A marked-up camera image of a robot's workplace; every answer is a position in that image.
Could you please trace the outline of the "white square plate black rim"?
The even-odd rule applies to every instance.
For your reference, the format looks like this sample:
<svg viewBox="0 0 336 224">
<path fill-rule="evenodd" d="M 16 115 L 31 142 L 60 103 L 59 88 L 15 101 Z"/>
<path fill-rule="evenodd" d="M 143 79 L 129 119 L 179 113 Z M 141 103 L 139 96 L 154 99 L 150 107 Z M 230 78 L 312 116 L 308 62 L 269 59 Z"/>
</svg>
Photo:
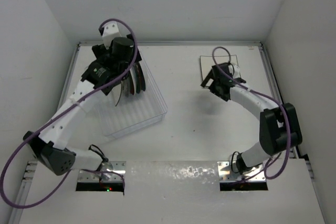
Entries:
<svg viewBox="0 0 336 224">
<path fill-rule="evenodd" d="M 202 80 L 204 81 L 205 77 L 208 75 L 208 73 L 211 71 L 212 66 L 215 65 L 215 62 L 213 61 L 212 56 L 200 56 L 200 66 L 201 66 L 201 75 L 202 75 Z M 229 56 L 215 56 L 215 60 L 218 64 L 228 62 L 229 61 Z M 231 61 L 232 64 L 238 64 L 238 59 L 236 55 L 231 56 Z"/>
</svg>

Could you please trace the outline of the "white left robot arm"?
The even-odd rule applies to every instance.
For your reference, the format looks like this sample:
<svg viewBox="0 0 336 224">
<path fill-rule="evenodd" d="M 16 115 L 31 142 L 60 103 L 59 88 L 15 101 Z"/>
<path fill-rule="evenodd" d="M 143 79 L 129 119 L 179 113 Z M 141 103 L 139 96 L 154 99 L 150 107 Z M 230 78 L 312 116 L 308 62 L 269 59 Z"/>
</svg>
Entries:
<svg viewBox="0 0 336 224">
<path fill-rule="evenodd" d="M 131 34 L 114 38 L 109 48 L 94 45 L 96 58 L 81 75 L 73 93 L 51 118 L 51 125 L 29 141 L 36 158 L 55 175 L 72 169 L 96 171 L 107 161 L 101 154 L 72 148 L 68 143 L 87 113 L 127 77 L 125 70 L 137 58 L 134 50 Z"/>
</svg>

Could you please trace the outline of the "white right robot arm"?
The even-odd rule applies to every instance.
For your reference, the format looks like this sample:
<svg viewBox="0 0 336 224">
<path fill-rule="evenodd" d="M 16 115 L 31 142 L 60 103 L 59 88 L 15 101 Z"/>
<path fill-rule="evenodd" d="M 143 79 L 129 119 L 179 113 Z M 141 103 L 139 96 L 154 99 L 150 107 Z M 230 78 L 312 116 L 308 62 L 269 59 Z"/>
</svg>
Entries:
<svg viewBox="0 0 336 224">
<path fill-rule="evenodd" d="M 263 161 L 302 143 L 296 109 L 280 104 L 272 97 L 251 89 L 240 77 L 237 65 L 225 62 L 213 65 L 201 87 L 224 101 L 240 104 L 259 120 L 259 140 L 250 149 L 238 153 L 233 171 L 244 174 Z"/>
</svg>

